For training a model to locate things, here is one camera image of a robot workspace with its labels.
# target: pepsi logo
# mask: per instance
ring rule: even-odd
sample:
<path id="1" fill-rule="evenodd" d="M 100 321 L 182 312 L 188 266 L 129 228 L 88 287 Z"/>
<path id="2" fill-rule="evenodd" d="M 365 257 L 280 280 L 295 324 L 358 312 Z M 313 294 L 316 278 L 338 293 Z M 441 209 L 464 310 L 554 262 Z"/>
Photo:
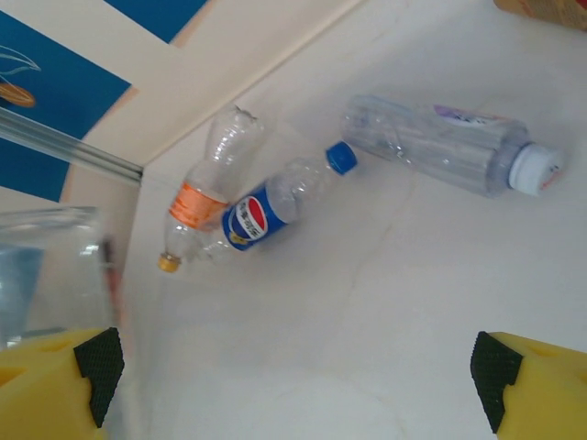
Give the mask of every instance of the pepsi logo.
<path id="1" fill-rule="evenodd" d="M 247 241 L 255 241 L 267 234 L 267 217 L 257 198 L 249 196 L 237 203 L 230 228 Z"/>

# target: white floor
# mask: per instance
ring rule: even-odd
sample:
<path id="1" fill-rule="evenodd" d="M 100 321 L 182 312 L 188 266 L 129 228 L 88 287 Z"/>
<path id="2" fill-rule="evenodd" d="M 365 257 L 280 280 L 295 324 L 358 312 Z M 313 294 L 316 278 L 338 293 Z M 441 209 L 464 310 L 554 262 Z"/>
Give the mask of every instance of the white floor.
<path id="1" fill-rule="evenodd" d="M 250 185 L 338 140 L 355 93 L 477 108 L 568 149 L 544 198 L 487 200 L 360 156 L 319 212 L 227 267 L 156 269 L 207 124 L 146 172 L 128 251 L 151 438 L 491 439 L 477 332 L 587 351 L 587 35 L 492 2 L 370 0 L 238 103 L 273 114 Z"/>

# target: white bottle cap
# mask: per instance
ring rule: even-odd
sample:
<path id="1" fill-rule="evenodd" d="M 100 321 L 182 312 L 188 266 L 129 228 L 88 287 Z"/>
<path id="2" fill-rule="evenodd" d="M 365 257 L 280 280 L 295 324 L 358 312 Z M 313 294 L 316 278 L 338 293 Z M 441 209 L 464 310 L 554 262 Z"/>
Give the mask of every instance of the white bottle cap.
<path id="1" fill-rule="evenodd" d="M 509 183 L 521 193 L 540 195 L 562 173 L 564 154 L 559 149 L 530 144 L 520 151 L 510 170 Z"/>

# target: water bottle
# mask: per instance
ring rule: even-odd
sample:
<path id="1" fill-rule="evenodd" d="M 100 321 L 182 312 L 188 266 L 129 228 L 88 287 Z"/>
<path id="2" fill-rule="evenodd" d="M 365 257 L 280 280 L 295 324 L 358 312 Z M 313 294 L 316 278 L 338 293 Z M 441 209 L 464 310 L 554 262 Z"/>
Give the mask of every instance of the water bottle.
<path id="1" fill-rule="evenodd" d="M 327 149 L 326 155 L 292 160 L 226 209 L 221 226 L 206 237 L 199 258 L 226 261 L 296 222 L 356 165 L 355 154 L 344 142 Z"/>
<path id="2" fill-rule="evenodd" d="M 263 137 L 263 124 L 235 105 L 216 115 L 205 157 L 188 171 L 166 215 L 161 270 L 175 272 L 197 253 L 198 237 L 211 232 L 208 222 L 234 201 Z"/>
<path id="3" fill-rule="evenodd" d="M 444 105 L 408 107 L 368 95 L 350 100 L 342 138 L 486 197 L 507 189 L 540 195 L 564 162 L 561 150 L 532 141 L 514 119 Z"/>

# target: blue bottle cap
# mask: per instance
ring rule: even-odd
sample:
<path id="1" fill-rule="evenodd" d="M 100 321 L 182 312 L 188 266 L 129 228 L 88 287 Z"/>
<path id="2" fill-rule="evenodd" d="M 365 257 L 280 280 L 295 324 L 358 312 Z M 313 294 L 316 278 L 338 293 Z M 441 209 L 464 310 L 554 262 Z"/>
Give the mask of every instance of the blue bottle cap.
<path id="1" fill-rule="evenodd" d="M 338 142 L 327 149 L 327 159 L 332 169 L 340 175 L 357 166 L 357 156 L 345 142 Z"/>

